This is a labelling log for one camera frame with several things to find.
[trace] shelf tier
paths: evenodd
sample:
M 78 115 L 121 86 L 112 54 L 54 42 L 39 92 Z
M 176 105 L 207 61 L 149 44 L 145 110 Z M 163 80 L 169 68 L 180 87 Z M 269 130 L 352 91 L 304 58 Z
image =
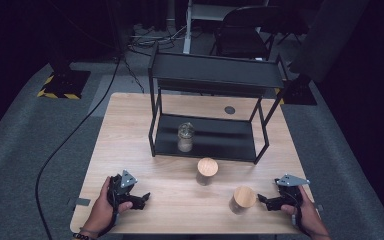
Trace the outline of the shelf tier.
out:
M 177 129 L 190 122 L 194 126 L 193 148 L 181 152 L 177 147 Z M 251 122 L 163 114 L 159 118 L 155 153 L 184 157 L 254 162 L 256 159 Z

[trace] wooden cup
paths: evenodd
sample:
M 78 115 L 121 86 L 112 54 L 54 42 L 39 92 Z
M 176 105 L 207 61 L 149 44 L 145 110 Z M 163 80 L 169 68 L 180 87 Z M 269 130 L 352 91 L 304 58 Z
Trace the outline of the wooden cup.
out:
M 236 188 L 229 202 L 230 210 L 235 214 L 244 214 L 257 200 L 254 191 L 246 186 Z
M 198 172 L 196 174 L 196 181 L 203 185 L 211 184 L 213 176 L 218 171 L 218 164 L 212 158 L 203 158 L 198 162 Z

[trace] round wooden disk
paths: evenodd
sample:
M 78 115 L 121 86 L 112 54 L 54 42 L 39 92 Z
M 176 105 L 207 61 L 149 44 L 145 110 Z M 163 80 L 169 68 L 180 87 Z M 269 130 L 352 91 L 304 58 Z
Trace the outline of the round wooden disk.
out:
M 250 208 L 255 204 L 257 197 L 254 191 L 245 186 L 236 188 L 235 193 L 233 194 L 236 204 L 243 208 Z
M 198 171 L 205 177 L 212 177 L 218 171 L 218 164 L 212 158 L 203 158 L 198 162 Z

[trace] human hand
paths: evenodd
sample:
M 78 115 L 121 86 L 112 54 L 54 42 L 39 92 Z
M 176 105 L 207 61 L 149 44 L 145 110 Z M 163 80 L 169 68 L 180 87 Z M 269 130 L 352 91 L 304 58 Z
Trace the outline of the human hand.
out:
M 107 200 L 108 187 L 110 185 L 110 177 L 104 182 L 98 199 L 92 207 L 92 211 L 87 219 L 83 228 L 81 228 L 80 234 L 89 236 L 91 238 L 97 238 L 98 234 L 104 230 L 110 223 L 113 214 L 113 207 Z M 122 213 L 133 206 L 132 202 L 125 202 L 118 206 L 118 212 Z
M 308 198 L 308 195 L 302 186 L 298 186 L 298 188 L 303 200 L 301 205 L 301 224 L 303 228 L 310 234 L 310 237 L 313 240 L 330 239 L 329 232 L 320 219 L 313 202 Z M 291 205 L 282 205 L 281 210 L 289 215 L 297 214 L 297 209 Z

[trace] gray carpet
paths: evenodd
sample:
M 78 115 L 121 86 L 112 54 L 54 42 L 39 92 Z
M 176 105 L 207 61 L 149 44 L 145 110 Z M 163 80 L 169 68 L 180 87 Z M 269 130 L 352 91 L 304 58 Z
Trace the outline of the gray carpet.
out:
M 191 52 L 207 54 L 212 39 L 202 34 L 192 41 Z M 167 51 L 179 52 L 182 40 Z M 293 37 L 275 46 L 290 61 L 299 48 Z M 127 53 L 130 68 L 149 91 L 148 57 Z M 36 97 L 52 72 L 49 65 L 38 71 L 0 122 L 0 239 L 44 239 L 46 234 L 35 203 L 35 181 L 41 166 L 78 124 L 96 106 L 107 90 L 114 63 L 73 63 L 75 70 L 91 76 L 81 100 Z M 282 105 L 304 171 L 311 180 L 316 204 L 333 239 L 384 239 L 384 209 L 371 188 L 323 98 L 314 85 L 317 106 Z M 126 66 L 121 63 L 111 92 L 140 92 Z M 40 202 L 53 239 L 70 239 L 73 205 L 78 197 L 107 101 L 51 159 L 40 181 Z M 171 236 L 170 239 L 182 236 Z M 201 236 L 220 239 L 226 236 Z M 230 236 L 228 239 L 273 239 L 273 236 Z M 108 234 L 102 239 L 156 239 L 150 235 Z M 280 235 L 278 239 L 308 239 L 303 235 Z

